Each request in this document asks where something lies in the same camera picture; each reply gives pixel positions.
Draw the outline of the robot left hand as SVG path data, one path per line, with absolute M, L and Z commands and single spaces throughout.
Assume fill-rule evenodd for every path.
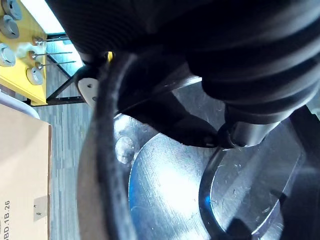
M 185 145 L 258 145 L 320 87 L 317 0 L 50 0 L 82 61 L 118 83 L 116 110 Z M 201 78 L 219 130 L 172 91 Z

